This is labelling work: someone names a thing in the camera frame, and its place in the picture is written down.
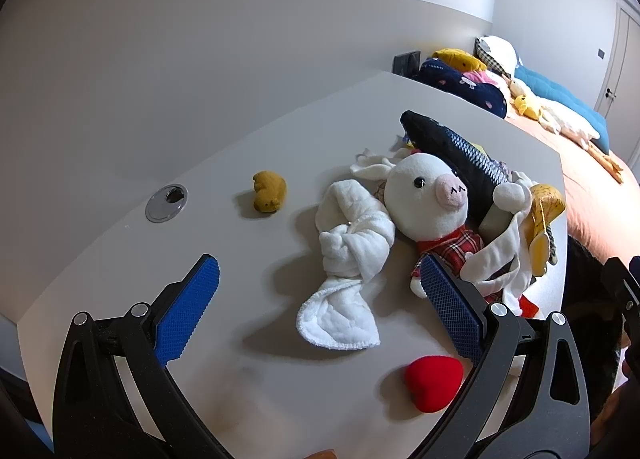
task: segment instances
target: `checkered pillow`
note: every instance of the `checkered pillow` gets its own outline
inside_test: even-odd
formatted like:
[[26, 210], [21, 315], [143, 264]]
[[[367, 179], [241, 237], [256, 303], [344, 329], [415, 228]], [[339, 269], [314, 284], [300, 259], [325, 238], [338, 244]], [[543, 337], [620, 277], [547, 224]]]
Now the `checkered pillow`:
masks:
[[505, 75], [507, 78], [511, 78], [511, 74], [508, 73], [499, 63], [489, 54], [489, 46], [486, 42], [480, 38], [476, 38], [476, 44], [474, 46], [474, 55], [476, 58], [482, 60], [487, 68], [489, 68], [494, 73], [498, 73], [500, 75]]

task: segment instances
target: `white stuffed animal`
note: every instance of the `white stuffed animal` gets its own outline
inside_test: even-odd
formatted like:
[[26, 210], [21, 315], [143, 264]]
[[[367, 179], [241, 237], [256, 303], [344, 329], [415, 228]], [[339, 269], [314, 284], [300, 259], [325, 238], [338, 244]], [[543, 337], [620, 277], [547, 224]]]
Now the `white stuffed animal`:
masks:
[[[366, 150], [351, 165], [351, 173], [357, 178], [385, 180], [384, 203], [399, 230], [417, 243], [420, 256], [437, 253], [459, 275], [466, 256], [484, 246], [480, 236], [465, 227], [465, 185], [436, 156], [399, 155], [388, 159]], [[420, 284], [420, 261], [412, 273], [411, 290], [426, 298]]]

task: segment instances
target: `heart-shaped cushion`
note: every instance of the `heart-shaped cushion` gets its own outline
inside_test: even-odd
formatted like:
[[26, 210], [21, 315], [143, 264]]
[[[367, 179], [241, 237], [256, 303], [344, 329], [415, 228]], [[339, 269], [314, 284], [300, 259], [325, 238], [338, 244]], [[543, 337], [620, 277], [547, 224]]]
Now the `heart-shaped cushion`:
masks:
[[450, 356], [423, 356], [404, 371], [404, 382], [420, 412], [438, 412], [456, 397], [462, 384], [462, 363]]

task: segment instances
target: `blue gripper pad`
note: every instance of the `blue gripper pad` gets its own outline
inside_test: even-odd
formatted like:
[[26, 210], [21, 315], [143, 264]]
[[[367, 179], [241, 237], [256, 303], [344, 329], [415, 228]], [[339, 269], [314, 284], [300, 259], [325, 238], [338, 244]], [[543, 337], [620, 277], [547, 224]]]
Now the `blue gripper pad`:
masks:
[[218, 261], [207, 257], [158, 323], [155, 352], [163, 367], [169, 360], [180, 358], [219, 281]]
[[482, 328], [447, 272], [431, 256], [420, 262], [420, 283], [458, 354], [474, 366], [482, 357]]

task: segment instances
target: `pink snout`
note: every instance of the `pink snout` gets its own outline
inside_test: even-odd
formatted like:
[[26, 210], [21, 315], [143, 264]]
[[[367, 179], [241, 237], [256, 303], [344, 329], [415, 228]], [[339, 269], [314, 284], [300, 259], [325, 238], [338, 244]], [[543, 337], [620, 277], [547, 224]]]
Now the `pink snout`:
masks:
[[436, 198], [446, 210], [460, 210], [466, 204], [466, 186], [460, 178], [440, 174], [435, 181]]

